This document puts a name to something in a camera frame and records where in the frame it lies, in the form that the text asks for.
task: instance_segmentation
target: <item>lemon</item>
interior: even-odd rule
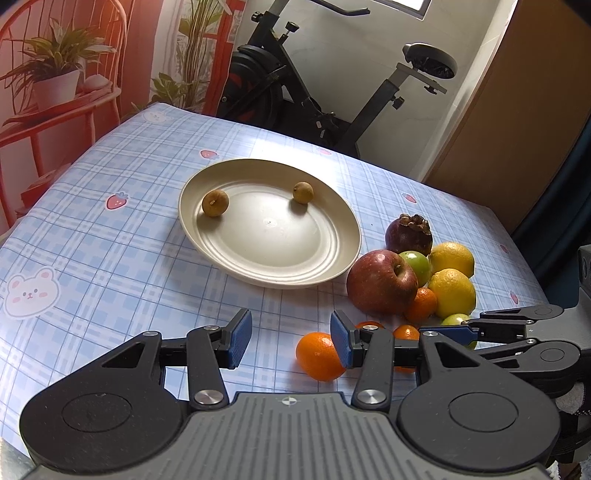
[[[474,285],[455,268],[444,268],[435,273],[431,277],[429,288],[437,297],[435,314],[438,317],[446,318],[454,313],[470,315],[476,308]]]
[[[429,254],[429,260],[433,273],[445,268],[455,268],[468,278],[474,275],[474,256],[462,244],[445,242],[436,245]]]

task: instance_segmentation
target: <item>crosshair logo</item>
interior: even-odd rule
[[[287,405],[288,407],[291,407],[292,405],[295,405],[297,403],[297,400],[294,397],[286,397],[281,400],[281,403]]]

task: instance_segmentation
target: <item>table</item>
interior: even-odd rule
[[[177,202],[184,182],[211,163],[241,157],[281,161],[333,187],[359,220],[362,254],[384,247],[400,213],[425,216],[435,243],[459,241],[474,253],[475,313],[546,301],[489,209],[315,145],[156,104],[84,153],[0,249],[4,439],[24,452],[18,419],[25,403],[116,345],[145,330],[176,338],[223,326],[240,307],[252,310],[254,328],[241,366],[223,371],[230,398],[236,391],[351,394],[356,372],[319,383],[294,354],[302,335],[329,331],[333,309],[355,323],[368,319],[347,299],[345,275],[305,290],[255,287],[213,267],[183,233]],[[395,378],[396,395],[414,388],[412,375]],[[186,399],[186,370],[169,368],[165,387]]]

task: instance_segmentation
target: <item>window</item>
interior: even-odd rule
[[[431,3],[431,0],[375,0],[384,5],[388,5],[389,7],[395,8],[396,10],[400,10],[401,12],[408,13],[414,17],[419,19],[423,19],[425,17],[425,13],[427,13],[427,8]]]

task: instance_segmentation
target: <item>wooden cabinet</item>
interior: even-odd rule
[[[462,119],[424,182],[490,207],[509,232],[591,113],[591,27],[563,0],[519,0]]]

